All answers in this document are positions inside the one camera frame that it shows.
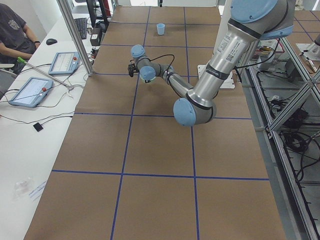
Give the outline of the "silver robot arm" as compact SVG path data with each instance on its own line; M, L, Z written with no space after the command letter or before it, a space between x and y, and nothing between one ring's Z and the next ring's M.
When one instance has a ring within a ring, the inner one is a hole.
M192 127L210 122L216 115L213 101L223 82L255 41L279 39L294 28L294 0L233 0L227 33L205 66L195 86L178 75L169 64L152 62L142 45L131 48L128 74L138 73L145 83L161 77L180 96L173 105L175 120Z

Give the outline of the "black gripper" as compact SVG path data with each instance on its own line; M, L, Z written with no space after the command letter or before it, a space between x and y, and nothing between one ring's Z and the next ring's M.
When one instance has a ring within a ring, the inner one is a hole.
M135 64L135 62L133 60L129 61L127 70L128 70L128 75L130 77L133 77L134 74L138 73L138 68L136 67L136 64Z

